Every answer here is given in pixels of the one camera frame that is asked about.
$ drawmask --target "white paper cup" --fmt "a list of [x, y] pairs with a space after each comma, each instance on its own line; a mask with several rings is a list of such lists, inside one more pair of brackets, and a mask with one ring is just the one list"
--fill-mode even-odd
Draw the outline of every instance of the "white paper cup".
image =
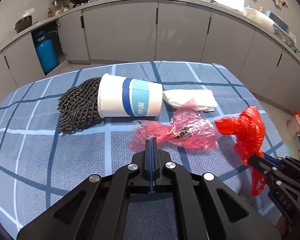
[[162, 85], [114, 76], [102, 76], [98, 90], [101, 118], [115, 116], [158, 116], [162, 105]]

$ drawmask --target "red plastic bag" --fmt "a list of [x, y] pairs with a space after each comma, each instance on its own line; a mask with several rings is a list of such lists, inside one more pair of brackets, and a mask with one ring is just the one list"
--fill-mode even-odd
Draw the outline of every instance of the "red plastic bag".
[[[239, 117], [223, 117], [214, 121], [217, 129], [223, 135], [236, 135], [235, 151], [243, 164], [248, 165], [248, 159], [255, 153], [263, 157], [260, 147], [265, 137], [266, 128], [255, 106], [247, 107]], [[259, 195], [266, 185], [266, 176], [256, 169], [252, 170], [251, 195]]]
[[179, 107], [171, 118], [171, 125], [137, 120], [136, 133], [128, 145], [132, 150], [144, 151], [146, 139], [156, 137], [157, 145], [170, 141], [188, 149], [217, 149], [218, 132], [208, 120], [201, 117], [202, 112], [193, 110], [194, 104], [195, 101], [191, 99]]

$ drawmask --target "countertop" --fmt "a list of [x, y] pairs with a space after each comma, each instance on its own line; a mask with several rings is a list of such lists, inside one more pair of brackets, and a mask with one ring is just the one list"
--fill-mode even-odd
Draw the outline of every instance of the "countertop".
[[[89, 7], [92, 7], [92, 6], [95, 6], [95, 5], [105, 4], [105, 3], [110, 3], [110, 2], [116, 2], [116, 1], [124, 1], [124, 0], [99, 0], [99, 1], [91, 2], [91, 3], [85, 4], [85, 5], [79, 6], [77, 8], [70, 9], [69, 11], [61, 13], [59, 15], [56, 15], [56, 16], [54, 16], [52, 18], [48, 18], [48, 19], [45, 19], [45, 20], [43, 20], [41, 22], [35, 23], [31, 27], [23, 30], [22, 32], [16, 34], [15, 36], [10, 37], [5, 42], [1, 42], [1, 44], [0, 44], [0, 51], [3, 50], [6, 46], [8, 46], [10, 43], [12, 43], [13, 41], [15, 41], [16, 39], [18, 39], [19, 37], [27, 34], [28, 32], [31, 32], [31, 31], [39, 28], [39, 27], [41, 27], [42, 25], [45, 25], [45, 24], [47, 24], [49, 22], [52, 22], [52, 21], [55, 21], [55, 20], [57, 20], [58, 18], [60, 18], [62, 16], [65, 16], [65, 15], [67, 15], [69, 13], [73, 13], [75, 11], [82, 10], [82, 9], [85, 9], [85, 8], [89, 8]], [[243, 16], [239, 12], [237, 12], [237, 11], [235, 11], [235, 10], [227, 7], [227, 6], [224, 6], [224, 5], [221, 5], [221, 4], [211, 3], [211, 2], [209, 2], [207, 0], [172, 0], [172, 1], [187, 2], [187, 3], [193, 3], [193, 4], [197, 4], [197, 5], [202, 5], [202, 6], [205, 6], [205, 7], [212, 8], [214, 10], [218, 10], [218, 11], [227, 13], [227, 14], [232, 15], [234, 17], [237, 17], [238, 19], [241, 19], [241, 20], [243, 20], [243, 21], [245, 21], [245, 22], [253, 25], [254, 27], [260, 29], [261, 31], [263, 31], [264, 33], [266, 33], [267, 35], [269, 35], [270, 37], [272, 37], [279, 44], [281, 44], [281, 46], [283, 46], [287, 51], [289, 51], [293, 55], [293, 57], [296, 58], [297, 61], [300, 62], [300, 57], [286, 43], [284, 43], [281, 39], [279, 39], [276, 35], [274, 35], [270, 31], [268, 31], [267, 29], [265, 29], [264, 27], [262, 27], [258, 23], [250, 20], [249, 18]]]

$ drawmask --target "table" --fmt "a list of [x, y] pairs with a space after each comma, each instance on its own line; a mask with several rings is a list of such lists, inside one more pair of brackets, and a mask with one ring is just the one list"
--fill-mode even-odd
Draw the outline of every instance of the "table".
[[[77, 184], [96, 173], [106, 176], [130, 163], [131, 141], [137, 117], [105, 118], [92, 128], [59, 134], [58, 98], [70, 87], [104, 73], [158, 82], [164, 90], [210, 89], [218, 102], [216, 111], [203, 113], [213, 122], [238, 116], [255, 105], [266, 126], [262, 151], [286, 156], [278, 131], [255, 97], [225, 67], [191, 62], [138, 62], [100, 66], [56, 75], [19, 88], [0, 107], [0, 222], [16, 238], [18, 230], [58, 201]], [[173, 108], [165, 103], [158, 117], [168, 124]], [[221, 136], [219, 149], [198, 151], [164, 143], [174, 162], [190, 172], [210, 171], [275, 224], [279, 210], [266, 188], [252, 197], [250, 169], [234, 152], [234, 136]], [[124, 239], [177, 239], [172, 199], [132, 200]]]

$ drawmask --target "white towel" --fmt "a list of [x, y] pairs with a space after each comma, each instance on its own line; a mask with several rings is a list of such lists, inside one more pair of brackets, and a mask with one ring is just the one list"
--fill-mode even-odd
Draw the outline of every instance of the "white towel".
[[163, 100], [166, 101], [169, 105], [174, 108], [178, 108], [194, 98], [195, 108], [197, 111], [211, 112], [215, 110], [215, 107], [218, 107], [218, 103], [214, 99], [213, 93], [211, 90], [207, 89], [174, 89], [166, 90], [163, 92]]

